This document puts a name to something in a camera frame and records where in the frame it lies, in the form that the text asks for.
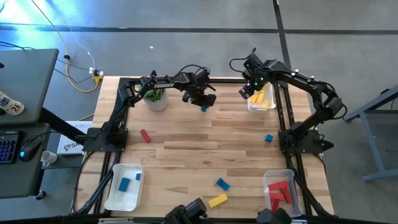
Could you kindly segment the grey desk top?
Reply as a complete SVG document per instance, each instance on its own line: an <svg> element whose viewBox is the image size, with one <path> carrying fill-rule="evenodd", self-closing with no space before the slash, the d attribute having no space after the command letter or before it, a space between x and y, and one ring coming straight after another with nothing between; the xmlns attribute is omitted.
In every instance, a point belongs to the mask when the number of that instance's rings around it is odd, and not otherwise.
<svg viewBox="0 0 398 224"><path fill-rule="evenodd" d="M12 164L0 164L0 199L35 197L40 189L44 170L40 161L50 134L50 126L46 123L26 124L22 126L2 127L0 130L20 131L17 143L17 154ZM32 136L42 136L42 144L36 155L29 162L19 160L22 145Z"/></svg>
<svg viewBox="0 0 398 224"><path fill-rule="evenodd" d="M0 126L38 122L58 54L58 49L0 50L0 91L25 106L20 115L0 115Z"/></svg>

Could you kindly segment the black backlit keyboard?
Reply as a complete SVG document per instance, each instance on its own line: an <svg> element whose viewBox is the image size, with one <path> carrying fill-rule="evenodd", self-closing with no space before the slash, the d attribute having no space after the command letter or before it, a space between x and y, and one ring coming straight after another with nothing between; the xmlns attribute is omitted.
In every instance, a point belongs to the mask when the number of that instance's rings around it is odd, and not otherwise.
<svg viewBox="0 0 398 224"><path fill-rule="evenodd" d="M20 131L0 130L0 164L14 163L20 133Z"/></svg>

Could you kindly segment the blue arch block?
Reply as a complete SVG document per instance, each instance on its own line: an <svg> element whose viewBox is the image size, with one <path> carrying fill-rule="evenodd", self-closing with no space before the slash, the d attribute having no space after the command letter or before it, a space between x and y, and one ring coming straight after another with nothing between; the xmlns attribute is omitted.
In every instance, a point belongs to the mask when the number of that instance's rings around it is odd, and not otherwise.
<svg viewBox="0 0 398 224"><path fill-rule="evenodd" d="M219 187L221 187L224 191L228 191L229 188L230 188L230 185L229 185L227 182L225 182L222 178L219 178L219 179L216 181L216 184L217 184Z"/></svg>

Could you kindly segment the white printed box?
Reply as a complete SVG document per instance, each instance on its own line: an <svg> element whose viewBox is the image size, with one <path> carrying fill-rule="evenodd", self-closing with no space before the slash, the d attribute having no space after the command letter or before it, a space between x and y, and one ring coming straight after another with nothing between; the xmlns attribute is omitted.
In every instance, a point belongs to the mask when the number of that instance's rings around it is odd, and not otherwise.
<svg viewBox="0 0 398 224"><path fill-rule="evenodd" d="M91 121L67 121L67 123L84 132L85 134L87 133L88 129L92 127ZM83 154L83 146L72 141L71 139L68 139L66 136L61 135L57 148L57 154Z"/></svg>

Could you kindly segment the black computer mouse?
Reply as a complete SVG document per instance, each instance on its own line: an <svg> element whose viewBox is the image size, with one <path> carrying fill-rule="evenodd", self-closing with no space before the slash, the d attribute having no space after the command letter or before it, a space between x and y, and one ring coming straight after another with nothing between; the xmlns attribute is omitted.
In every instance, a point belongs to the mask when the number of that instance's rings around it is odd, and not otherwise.
<svg viewBox="0 0 398 224"><path fill-rule="evenodd" d="M29 138L20 149L19 160L22 162L29 162L36 155L42 141L43 139L40 135Z"/></svg>

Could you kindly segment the white cup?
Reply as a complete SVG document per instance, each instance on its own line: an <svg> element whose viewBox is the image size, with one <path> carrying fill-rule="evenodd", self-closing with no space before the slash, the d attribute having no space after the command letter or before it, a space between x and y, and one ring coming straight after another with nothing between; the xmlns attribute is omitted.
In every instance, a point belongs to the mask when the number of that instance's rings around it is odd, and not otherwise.
<svg viewBox="0 0 398 224"><path fill-rule="evenodd" d="M44 151L41 155L40 161L43 166L49 166L57 161L57 155L50 151Z"/></svg>

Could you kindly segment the white printed can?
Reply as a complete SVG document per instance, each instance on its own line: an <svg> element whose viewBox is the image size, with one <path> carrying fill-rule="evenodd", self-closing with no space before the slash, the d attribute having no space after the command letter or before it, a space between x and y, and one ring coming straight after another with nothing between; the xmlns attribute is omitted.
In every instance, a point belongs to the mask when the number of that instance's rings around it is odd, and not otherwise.
<svg viewBox="0 0 398 224"><path fill-rule="evenodd" d="M12 116L18 116L24 111L25 106L23 103L13 100L0 91L0 109Z"/></svg>

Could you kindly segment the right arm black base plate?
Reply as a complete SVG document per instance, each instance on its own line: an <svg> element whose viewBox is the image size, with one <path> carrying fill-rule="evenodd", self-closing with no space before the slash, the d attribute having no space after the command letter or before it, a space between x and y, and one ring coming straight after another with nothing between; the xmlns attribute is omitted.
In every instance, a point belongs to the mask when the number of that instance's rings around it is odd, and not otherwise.
<svg viewBox="0 0 398 224"><path fill-rule="evenodd" d="M304 135L294 136L289 130L279 131L281 152L288 154L319 154L334 147L330 141L324 140L324 135L310 129Z"/></svg>

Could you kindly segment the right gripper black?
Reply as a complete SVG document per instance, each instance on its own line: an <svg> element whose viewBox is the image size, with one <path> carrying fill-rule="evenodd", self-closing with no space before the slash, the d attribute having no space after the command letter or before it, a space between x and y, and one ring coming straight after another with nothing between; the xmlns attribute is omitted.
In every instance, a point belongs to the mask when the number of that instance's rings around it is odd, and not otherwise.
<svg viewBox="0 0 398 224"><path fill-rule="evenodd" d="M255 71L254 73L249 73L245 70L246 80L248 81L247 85L242 86L239 90L239 94L247 100L252 96L254 91L259 91L262 87L269 81L268 74L262 71Z"/></svg>

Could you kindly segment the triangle-patterned plant pot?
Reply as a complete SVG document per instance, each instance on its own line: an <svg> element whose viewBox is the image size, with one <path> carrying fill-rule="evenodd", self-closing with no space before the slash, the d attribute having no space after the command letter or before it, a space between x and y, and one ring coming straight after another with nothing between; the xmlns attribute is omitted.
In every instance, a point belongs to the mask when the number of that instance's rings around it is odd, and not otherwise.
<svg viewBox="0 0 398 224"><path fill-rule="evenodd" d="M169 105L169 99L168 99L168 94L165 90L165 95L157 101L147 101L145 100L146 106L151 110L151 111L163 111L166 109L166 107Z"/></svg>

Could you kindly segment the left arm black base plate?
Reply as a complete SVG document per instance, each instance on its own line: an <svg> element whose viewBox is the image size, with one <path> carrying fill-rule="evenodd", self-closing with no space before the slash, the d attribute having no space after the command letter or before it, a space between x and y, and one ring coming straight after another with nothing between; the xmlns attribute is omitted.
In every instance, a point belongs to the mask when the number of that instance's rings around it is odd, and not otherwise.
<svg viewBox="0 0 398 224"><path fill-rule="evenodd" d="M84 140L85 152L122 152L127 143L128 129L126 128L89 128L85 136L78 136Z"/></svg>

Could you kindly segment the grey metal table frame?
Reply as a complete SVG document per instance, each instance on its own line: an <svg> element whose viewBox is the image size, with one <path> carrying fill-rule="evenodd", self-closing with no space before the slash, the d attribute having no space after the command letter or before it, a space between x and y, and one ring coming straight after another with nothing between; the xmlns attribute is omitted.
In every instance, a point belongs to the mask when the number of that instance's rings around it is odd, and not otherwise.
<svg viewBox="0 0 398 224"><path fill-rule="evenodd" d="M398 102L398 85L343 117L347 123L361 120L377 172L363 176L365 182L398 177L398 110L380 107Z"/></svg>

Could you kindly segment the white rectangular plastic bin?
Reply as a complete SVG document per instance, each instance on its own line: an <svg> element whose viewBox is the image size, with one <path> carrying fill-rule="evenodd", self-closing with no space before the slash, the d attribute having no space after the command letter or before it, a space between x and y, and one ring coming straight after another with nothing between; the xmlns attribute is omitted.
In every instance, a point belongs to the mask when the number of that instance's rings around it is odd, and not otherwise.
<svg viewBox="0 0 398 224"><path fill-rule="evenodd" d="M136 180L136 174L141 173L141 179ZM120 192L119 183L123 177L131 180L128 190ZM108 199L104 203L107 210L131 212L137 209L141 202L144 183L144 169L138 164L116 164L113 166L113 178Z"/></svg>

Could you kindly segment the green artificial plant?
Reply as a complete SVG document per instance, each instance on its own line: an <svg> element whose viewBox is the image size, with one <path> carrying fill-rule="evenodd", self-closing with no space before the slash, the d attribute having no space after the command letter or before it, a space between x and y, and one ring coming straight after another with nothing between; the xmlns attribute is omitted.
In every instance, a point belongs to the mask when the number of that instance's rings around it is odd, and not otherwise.
<svg viewBox="0 0 398 224"><path fill-rule="evenodd" d="M165 90L163 88L149 90L145 93L144 99L147 101L157 101L160 100L165 95Z"/></svg>

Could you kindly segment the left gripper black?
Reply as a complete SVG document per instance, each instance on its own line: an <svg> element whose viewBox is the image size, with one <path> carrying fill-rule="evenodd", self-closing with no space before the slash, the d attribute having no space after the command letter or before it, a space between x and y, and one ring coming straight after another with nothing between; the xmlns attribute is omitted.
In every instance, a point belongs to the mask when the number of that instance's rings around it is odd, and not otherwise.
<svg viewBox="0 0 398 224"><path fill-rule="evenodd" d="M190 85L184 90L182 96L183 102L198 103L201 108L206 108L207 106L213 106L216 101L216 95L205 94L205 90L209 85Z"/></svg>

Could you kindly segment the clear plastic bin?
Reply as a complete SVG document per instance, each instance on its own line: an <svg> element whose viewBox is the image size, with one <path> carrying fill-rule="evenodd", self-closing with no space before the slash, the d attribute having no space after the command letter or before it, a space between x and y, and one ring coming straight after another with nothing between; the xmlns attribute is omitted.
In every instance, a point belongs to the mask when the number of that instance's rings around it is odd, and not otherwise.
<svg viewBox="0 0 398 224"><path fill-rule="evenodd" d="M284 180L286 180L289 183L288 188L290 190L290 194L293 199L293 204L288 204L285 200L279 201L279 200L271 200L269 198L270 192L282 193L282 190L269 191L268 185ZM299 200L297 197L297 192L294 182L294 172L292 170L281 169L281 170L266 171L262 178L262 186L264 191L264 200L266 208L272 210L273 212L275 212L278 208L283 208L290 215L290 217L299 217L302 215L303 211L301 206L299 205Z"/></svg>

